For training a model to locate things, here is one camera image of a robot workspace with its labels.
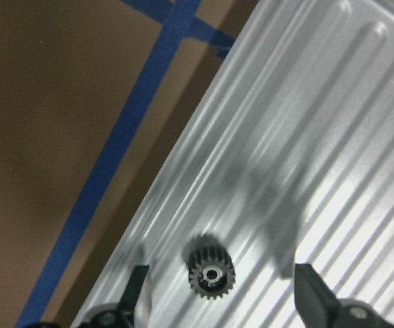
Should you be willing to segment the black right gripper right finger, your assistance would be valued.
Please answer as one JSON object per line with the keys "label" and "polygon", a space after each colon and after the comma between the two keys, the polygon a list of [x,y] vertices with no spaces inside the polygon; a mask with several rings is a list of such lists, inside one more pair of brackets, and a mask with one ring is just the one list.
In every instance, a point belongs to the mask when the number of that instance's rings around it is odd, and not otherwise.
{"label": "black right gripper right finger", "polygon": [[332,327],[341,302],[311,264],[295,264],[294,304],[305,327]]}

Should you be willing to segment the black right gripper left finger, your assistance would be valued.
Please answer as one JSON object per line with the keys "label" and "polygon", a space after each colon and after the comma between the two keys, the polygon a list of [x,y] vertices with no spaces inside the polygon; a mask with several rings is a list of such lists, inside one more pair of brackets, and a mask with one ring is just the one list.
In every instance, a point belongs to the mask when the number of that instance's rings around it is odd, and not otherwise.
{"label": "black right gripper left finger", "polygon": [[148,327],[149,266],[134,266],[117,305],[118,327]]}

